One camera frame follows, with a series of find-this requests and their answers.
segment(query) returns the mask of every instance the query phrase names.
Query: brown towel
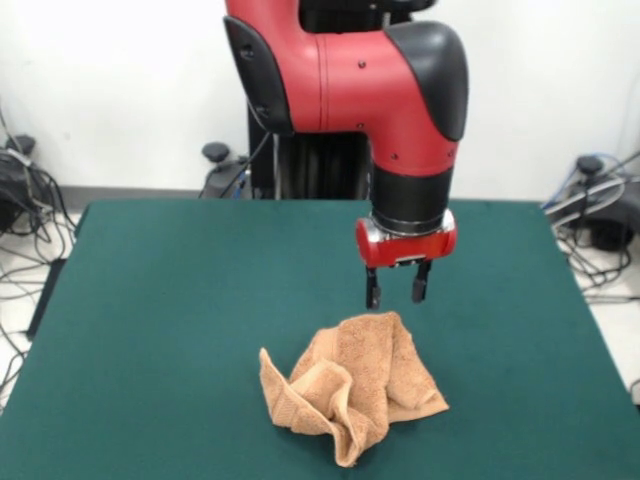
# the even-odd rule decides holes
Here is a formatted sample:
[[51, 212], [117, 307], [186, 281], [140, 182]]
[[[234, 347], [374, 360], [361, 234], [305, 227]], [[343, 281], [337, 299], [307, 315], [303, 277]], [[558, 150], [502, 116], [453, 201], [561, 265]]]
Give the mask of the brown towel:
[[274, 425], [329, 433], [336, 463], [351, 467], [380, 442], [389, 424], [449, 406], [396, 313], [361, 315], [320, 330], [289, 380], [260, 351], [260, 381]]

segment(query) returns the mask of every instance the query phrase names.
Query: white wall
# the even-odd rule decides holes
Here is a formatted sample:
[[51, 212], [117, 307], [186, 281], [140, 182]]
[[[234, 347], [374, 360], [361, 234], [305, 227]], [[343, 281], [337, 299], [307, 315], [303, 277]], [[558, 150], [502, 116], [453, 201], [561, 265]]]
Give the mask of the white wall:
[[[205, 142], [246, 149], [223, 14], [222, 0], [1, 0], [5, 115], [62, 184], [197, 189]], [[420, 18], [451, 24], [469, 56], [454, 195], [540, 199], [578, 154], [640, 146], [637, 0], [440, 0]]]

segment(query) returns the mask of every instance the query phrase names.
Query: black device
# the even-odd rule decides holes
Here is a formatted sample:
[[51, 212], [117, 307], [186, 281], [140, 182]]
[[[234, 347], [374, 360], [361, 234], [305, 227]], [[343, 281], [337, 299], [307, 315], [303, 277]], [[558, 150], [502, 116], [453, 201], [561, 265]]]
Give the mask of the black device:
[[[576, 170], [581, 179], [570, 187], [567, 197], [583, 198], [551, 214], [551, 222], [573, 216], [564, 226], [589, 230], [593, 247], [608, 252], [626, 248], [640, 233], [640, 178], [617, 169], [607, 171], [595, 155], [579, 157]], [[611, 186], [594, 192], [605, 184]]]
[[32, 137], [19, 135], [0, 150], [0, 232], [10, 229], [23, 212], [38, 211], [35, 202], [47, 202], [44, 179], [28, 168], [35, 144]]

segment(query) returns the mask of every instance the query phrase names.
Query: red robot arm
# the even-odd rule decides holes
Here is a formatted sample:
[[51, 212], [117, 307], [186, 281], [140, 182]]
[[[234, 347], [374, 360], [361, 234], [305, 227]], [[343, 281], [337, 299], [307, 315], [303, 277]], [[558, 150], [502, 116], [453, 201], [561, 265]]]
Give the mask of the red robot arm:
[[379, 304], [383, 266], [419, 264], [413, 299], [421, 301], [431, 260], [455, 245], [447, 205], [468, 98], [459, 38], [436, 22], [312, 34], [300, 26], [299, 0], [226, 2], [236, 66], [265, 130], [369, 137], [373, 208], [356, 235], [367, 307]]

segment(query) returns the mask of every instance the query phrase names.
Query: green tablecloth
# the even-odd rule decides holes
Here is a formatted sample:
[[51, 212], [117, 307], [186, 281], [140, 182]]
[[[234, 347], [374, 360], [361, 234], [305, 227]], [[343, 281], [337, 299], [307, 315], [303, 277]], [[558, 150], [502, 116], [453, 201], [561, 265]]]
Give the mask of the green tablecloth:
[[90, 207], [0, 418], [0, 479], [640, 478], [632, 406], [535, 205], [455, 202], [459, 247], [381, 273], [451, 404], [393, 425], [354, 469], [270, 423], [266, 346], [289, 372], [364, 308], [364, 203]]

